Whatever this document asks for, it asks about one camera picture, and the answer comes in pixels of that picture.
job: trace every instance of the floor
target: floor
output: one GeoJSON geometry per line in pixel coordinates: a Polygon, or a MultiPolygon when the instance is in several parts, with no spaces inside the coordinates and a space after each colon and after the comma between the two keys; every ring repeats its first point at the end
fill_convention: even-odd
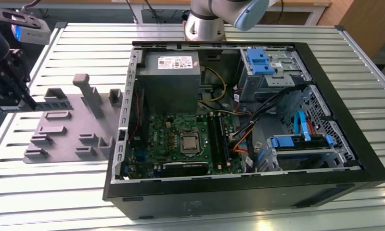
{"type": "MultiPolygon", "coordinates": [[[[37,10],[33,10],[36,16],[40,17],[37,10]]],[[[133,23],[133,17],[129,10],[68,10],[68,9],[50,9],[49,17],[45,18],[45,21],[53,29],[57,22],[69,22],[69,23],[133,23]]],[[[166,23],[181,23],[181,10],[165,10],[160,11],[158,17],[166,23]]],[[[145,23],[154,23],[154,19],[148,10],[142,11],[142,19],[145,23]]],[[[22,44],[22,48],[26,51],[29,68],[33,67],[37,57],[41,53],[42,46],[33,44],[22,44]]],[[[373,62],[376,64],[385,64],[385,45],[382,46],[380,52],[373,57],[373,62]]],[[[4,120],[5,115],[0,113],[0,125],[4,120]]]]}

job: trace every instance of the sticker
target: sticker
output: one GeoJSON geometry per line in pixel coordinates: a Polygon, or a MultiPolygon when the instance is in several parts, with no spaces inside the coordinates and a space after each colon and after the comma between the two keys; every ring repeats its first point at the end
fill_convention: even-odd
{"type": "Polygon", "coordinates": [[[192,69],[192,56],[161,56],[158,58],[158,69],[192,69]]]}
{"type": "Polygon", "coordinates": [[[270,63],[270,67],[282,67],[281,63],[270,63]]]}
{"type": "Polygon", "coordinates": [[[245,158],[245,163],[252,167],[252,165],[254,164],[254,162],[252,161],[252,159],[249,157],[245,158]]]}
{"type": "Polygon", "coordinates": [[[240,95],[238,94],[233,94],[233,100],[234,100],[234,102],[240,102],[240,95]]]}

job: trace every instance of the blue led light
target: blue led light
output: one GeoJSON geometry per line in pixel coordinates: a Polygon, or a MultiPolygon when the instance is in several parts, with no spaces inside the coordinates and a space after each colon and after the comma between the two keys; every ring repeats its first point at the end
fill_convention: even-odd
{"type": "Polygon", "coordinates": [[[20,39],[21,27],[16,26],[16,40],[20,39]]]}

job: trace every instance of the aluminum table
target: aluminum table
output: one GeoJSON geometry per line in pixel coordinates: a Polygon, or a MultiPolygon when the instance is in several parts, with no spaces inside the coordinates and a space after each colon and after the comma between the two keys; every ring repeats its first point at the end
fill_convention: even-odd
{"type": "MultiPolygon", "coordinates": [[[[334,27],[257,26],[229,41],[306,42],[385,166],[385,76],[334,27]]],[[[124,88],[130,43],[182,40],[181,25],[68,24],[52,34],[32,70],[32,95],[46,88],[78,93],[76,73],[90,75],[98,92],[124,88]]],[[[385,184],[324,206],[193,218],[129,220],[101,200],[106,161],[22,162],[41,113],[9,114],[0,128],[0,230],[385,230],[385,184]]]]}

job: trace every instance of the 3d printed holder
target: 3d printed holder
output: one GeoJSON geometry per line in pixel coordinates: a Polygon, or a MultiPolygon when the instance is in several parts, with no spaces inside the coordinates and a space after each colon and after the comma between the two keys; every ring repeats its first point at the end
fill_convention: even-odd
{"type": "Polygon", "coordinates": [[[68,98],[73,110],[42,114],[22,161],[52,163],[106,160],[116,146],[122,94],[112,89],[98,94],[88,74],[76,74],[73,85],[82,94],[48,89],[45,101],[68,98]]]}

